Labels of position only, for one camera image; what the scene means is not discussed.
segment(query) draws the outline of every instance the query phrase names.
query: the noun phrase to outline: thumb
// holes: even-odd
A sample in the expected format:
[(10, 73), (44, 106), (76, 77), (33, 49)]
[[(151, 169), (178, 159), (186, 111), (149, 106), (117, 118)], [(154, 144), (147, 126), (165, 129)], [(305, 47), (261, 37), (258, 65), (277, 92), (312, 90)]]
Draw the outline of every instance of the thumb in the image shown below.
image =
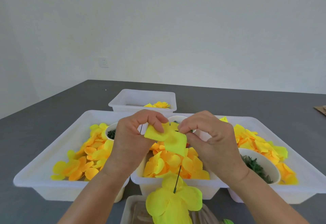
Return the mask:
[(188, 132), (185, 135), (187, 136), (187, 142), (194, 147), (198, 154), (200, 154), (206, 146), (206, 143), (192, 132)]

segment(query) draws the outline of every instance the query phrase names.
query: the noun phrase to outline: person's right hand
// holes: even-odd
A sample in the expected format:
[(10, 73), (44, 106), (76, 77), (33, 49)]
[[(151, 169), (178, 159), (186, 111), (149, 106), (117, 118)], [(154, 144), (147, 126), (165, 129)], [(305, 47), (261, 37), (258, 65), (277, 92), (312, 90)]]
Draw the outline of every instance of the person's right hand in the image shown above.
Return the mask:
[[(178, 129), (186, 134), (201, 160), (227, 185), (240, 182), (249, 173), (239, 153), (231, 124), (219, 120), (208, 111), (202, 111), (183, 120)], [(204, 142), (189, 132), (195, 129), (205, 131), (212, 137)]]

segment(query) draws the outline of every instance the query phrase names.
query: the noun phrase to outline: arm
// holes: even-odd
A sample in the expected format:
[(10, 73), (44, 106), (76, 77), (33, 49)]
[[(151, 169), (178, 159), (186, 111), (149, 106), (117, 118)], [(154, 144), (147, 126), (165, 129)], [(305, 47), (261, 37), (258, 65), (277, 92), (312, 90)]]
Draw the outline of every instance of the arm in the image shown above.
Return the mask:
[[(206, 142), (189, 132), (200, 129), (212, 137)], [(257, 223), (307, 224), (265, 181), (242, 161), (231, 124), (208, 111), (196, 113), (179, 125), (188, 142), (209, 168), (247, 205)]]
[(112, 153), (104, 168), (81, 191), (58, 224), (106, 223), (123, 183), (155, 143), (137, 130), (147, 122), (164, 132), (161, 123), (168, 120), (161, 113), (149, 110), (119, 120)]

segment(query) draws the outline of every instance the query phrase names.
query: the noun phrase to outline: person's left hand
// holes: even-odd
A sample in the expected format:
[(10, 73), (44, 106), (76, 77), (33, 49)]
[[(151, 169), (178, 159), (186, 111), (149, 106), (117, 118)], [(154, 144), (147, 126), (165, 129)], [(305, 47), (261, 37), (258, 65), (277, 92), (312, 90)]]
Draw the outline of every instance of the person's left hand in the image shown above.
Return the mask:
[(112, 153), (102, 169), (104, 173), (113, 173), (125, 180), (136, 170), (150, 147), (156, 142), (145, 138), (137, 130), (141, 124), (147, 122), (157, 131), (164, 132), (162, 123), (169, 121), (163, 114), (146, 109), (119, 120)]

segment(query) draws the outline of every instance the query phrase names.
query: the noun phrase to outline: wall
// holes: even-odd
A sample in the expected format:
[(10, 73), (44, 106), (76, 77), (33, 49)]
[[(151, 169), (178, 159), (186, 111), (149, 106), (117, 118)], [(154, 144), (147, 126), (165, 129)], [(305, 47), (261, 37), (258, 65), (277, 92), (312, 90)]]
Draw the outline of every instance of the wall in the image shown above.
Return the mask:
[(325, 0), (4, 2), (40, 100), (86, 79), (326, 93)]
[(0, 119), (39, 101), (0, 0)]

